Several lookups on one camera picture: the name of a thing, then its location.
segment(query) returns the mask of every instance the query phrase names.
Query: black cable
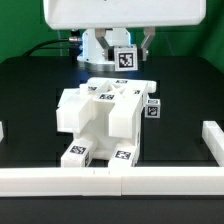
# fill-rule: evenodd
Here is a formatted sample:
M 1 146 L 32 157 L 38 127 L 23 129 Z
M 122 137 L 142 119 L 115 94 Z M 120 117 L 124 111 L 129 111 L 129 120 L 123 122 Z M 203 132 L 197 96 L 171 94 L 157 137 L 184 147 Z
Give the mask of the black cable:
M 49 44 L 55 44 L 55 43 L 61 43 L 61 42 L 69 42 L 69 39 L 59 39 L 59 40 L 50 40 L 50 41 L 46 41 L 43 43 L 40 43 L 38 45 L 36 45 L 35 47 L 31 48 L 30 50 L 26 51 L 23 56 L 24 57 L 28 57 L 30 56 L 34 51 L 39 50 L 39 49 L 44 49 L 42 47 L 49 45 Z

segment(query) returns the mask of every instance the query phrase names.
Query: white wooden block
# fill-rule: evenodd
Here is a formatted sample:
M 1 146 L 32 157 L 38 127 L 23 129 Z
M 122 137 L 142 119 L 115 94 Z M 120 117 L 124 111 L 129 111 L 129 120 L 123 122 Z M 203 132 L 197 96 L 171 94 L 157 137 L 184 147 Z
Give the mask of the white wooden block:
M 0 142 L 2 141 L 4 135 L 3 135 L 3 127 L 2 127 L 2 122 L 0 122 Z
M 136 147 L 117 144 L 116 149 L 108 163 L 109 168 L 132 167 L 135 162 Z
M 224 166 L 224 133 L 215 121 L 204 121 L 202 137 L 219 166 Z
M 58 131 L 80 133 L 91 119 L 90 97 L 73 95 L 56 113 Z
M 223 195 L 223 168 L 156 167 L 121 170 L 122 195 Z
M 120 196 L 121 176 L 107 168 L 85 168 L 82 172 L 83 196 Z
M 62 167 L 86 167 L 93 158 L 97 140 L 91 135 L 75 139 L 61 157 Z
M 61 107 L 63 104 L 65 104 L 70 97 L 72 97 L 74 94 L 76 94 L 79 91 L 79 89 L 64 89 L 62 96 L 60 98 L 60 101 L 58 103 L 58 107 Z
M 135 135 L 136 108 L 139 98 L 119 100 L 109 114 L 109 136 L 132 138 Z
M 0 196 L 82 195 L 82 169 L 1 169 Z

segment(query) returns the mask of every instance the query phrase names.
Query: white 3d printed part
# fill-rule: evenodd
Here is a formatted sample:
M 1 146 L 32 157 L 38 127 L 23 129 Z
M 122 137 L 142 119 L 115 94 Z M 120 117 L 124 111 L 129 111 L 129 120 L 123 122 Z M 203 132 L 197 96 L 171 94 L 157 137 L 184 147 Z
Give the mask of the white 3d printed part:
M 215 121 L 204 121 L 202 138 L 219 166 L 224 167 L 224 133 Z
M 206 0 L 44 0 L 44 10 L 53 29 L 194 25 Z
M 0 122 L 0 142 L 2 141 L 4 135 L 3 135 L 3 128 L 2 128 L 2 122 Z
M 156 82 L 91 78 L 80 89 L 64 90 L 57 109 L 59 132 L 74 141 L 61 158 L 62 167 L 85 167 L 91 160 L 134 166 L 139 157 L 141 112 Z

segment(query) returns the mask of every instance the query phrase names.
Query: black table surface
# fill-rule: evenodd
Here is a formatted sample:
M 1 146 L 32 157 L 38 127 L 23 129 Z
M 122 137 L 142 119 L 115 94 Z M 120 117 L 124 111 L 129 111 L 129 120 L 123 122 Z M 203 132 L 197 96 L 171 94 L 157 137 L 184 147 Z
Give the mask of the black table surface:
M 69 57 L 16 57 L 0 65 L 1 168 L 57 167 L 72 135 L 57 133 L 64 88 L 90 77 L 154 80 L 161 118 L 142 116 L 137 166 L 218 166 L 201 138 L 202 121 L 223 128 L 224 75 L 202 58 L 151 58 L 135 72 L 94 72 Z M 91 166 L 105 166 L 93 161 Z M 1 198 L 2 223 L 222 223 L 224 197 L 122 196 Z

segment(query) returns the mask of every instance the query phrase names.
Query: marker cube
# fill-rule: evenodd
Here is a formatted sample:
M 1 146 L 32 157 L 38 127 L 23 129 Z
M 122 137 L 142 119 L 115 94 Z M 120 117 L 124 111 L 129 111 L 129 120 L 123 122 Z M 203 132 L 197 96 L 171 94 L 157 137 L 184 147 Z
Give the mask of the marker cube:
M 114 48 L 115 71 L 138 70 L 137 47 L 135 44 L 130 46 L 116 46 Z
M 147 99 L 147 103 L 145 105 L 145 117 L 160 118 L 160 109 L 160 99 Z

